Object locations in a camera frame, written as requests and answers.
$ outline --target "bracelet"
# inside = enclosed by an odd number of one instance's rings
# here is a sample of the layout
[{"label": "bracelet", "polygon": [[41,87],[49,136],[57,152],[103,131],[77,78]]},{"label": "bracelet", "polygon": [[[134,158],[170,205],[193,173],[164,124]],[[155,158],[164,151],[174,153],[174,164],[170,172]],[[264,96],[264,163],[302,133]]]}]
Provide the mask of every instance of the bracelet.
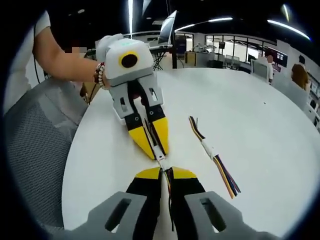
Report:
[{"label": "bracelet", "polygon": [[98,66],[96,67],[96,70],[95,70],[95,73],[94,73],[94,82],[96,84],[99,84],[100,88],[106,90],[107,88],[106,88],[106,86],[104,84],[104,81],[103,81],[104,71],[105,71],[105,63],[104,62],[100,62],[98,64]]}]

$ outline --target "ceiling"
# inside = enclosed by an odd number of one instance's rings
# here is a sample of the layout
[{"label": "ceiling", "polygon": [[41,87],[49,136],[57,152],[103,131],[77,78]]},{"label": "ceiling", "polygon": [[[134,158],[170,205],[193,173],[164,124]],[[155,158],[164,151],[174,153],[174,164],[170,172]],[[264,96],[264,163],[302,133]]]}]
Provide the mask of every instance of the ceiling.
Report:
[{"label": "ceiling", "polygon": [[[320,65],[318,46],[320,44],[320,28],[316,7],[301,1],[214,1],[214,0],[133,0],[133,32],[160,30],[160,25],[153,25],[163,20],[169,11],[177,10],[175,29],[208,21],[219,17],[232,17],[232,21],[205,22],[185,31],[193,33],[232,33],[261,37],[276,41],[283,40],[294,48],[305,53]],[[283,4],[289,12],[286,20]],[[105,35],[129,33],[128,0],[75,3],[52,5],[48,12],[51,29],[58,43],[63,47],[94,47],[94,42]],[[288,24],[306,33],[306,38],[279,26],[270,25],[267,19]]]}]

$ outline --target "person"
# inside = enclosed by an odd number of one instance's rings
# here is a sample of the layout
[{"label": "person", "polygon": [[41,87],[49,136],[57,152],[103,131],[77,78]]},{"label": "person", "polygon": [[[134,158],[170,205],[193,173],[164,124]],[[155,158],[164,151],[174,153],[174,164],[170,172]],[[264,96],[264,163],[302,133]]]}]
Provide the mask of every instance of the person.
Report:
[{"label": "person", "polygon": [[[31,89],[26,77],[26,66],[32,53],[42,69],[57,79],[98,82],[98,70],[103,70],[102,64],[80,58],[76,54],[65,53],[56,42],[50,26],[49,14],[45,11],[20,46],[9,70],[3,103],[4,114]],[[100,82],[108,88],[105,74],[99,76],[102,78]]]},{"label": "person", "polygon": [[271,84],[272,80],[274,79],[274,69],[272,67],[274,57],[272,52],[267,49],[264,53],[264,56],[259,56],[257,60],[267,66],[268,81]]},{"label": "person", "polygon": [[310,82],[308,78],[308,73],[306,71],[306,59],[300,55],[299,63],[293,65],[291,70],[291,79],[294,81],[300,88],[310,91]]}]

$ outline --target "yellow camera ring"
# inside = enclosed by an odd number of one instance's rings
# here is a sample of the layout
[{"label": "yellow camera ring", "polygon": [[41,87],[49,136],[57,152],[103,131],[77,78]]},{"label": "yellow camera ring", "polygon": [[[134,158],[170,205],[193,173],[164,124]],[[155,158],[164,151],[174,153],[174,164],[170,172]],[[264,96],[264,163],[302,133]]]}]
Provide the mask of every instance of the yellow camera ring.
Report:
[{"label": "yellow camera ring", "polygon": [[134,51],[127,51],[119,57],[119,65],[126,69],[134,67],[138,62],[138,54]]}]

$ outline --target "white table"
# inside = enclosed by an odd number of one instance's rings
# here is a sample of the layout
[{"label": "white table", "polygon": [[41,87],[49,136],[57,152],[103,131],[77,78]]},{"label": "white table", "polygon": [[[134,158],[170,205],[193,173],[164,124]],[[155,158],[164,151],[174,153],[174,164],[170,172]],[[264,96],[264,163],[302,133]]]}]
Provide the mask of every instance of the white table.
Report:
[{"label": "white table", "polygon": [[[158,71],[169,122],[173,166],[193,171],[258,231],[286,234],[309,208],[319,185],[320,134],[307,116],[273,87],[242,71],[189,68]],[[231,200],[215,164],[191,130],[198,117],[207,137],[242,193]],[[83,224],[91,209],[126,191],[138,172],[157,167],[129,137],[100,90],[85,113],[65,166],[62,214],[67,230]],[[163,178],[161,214],[154,239],[171,232]]]}]

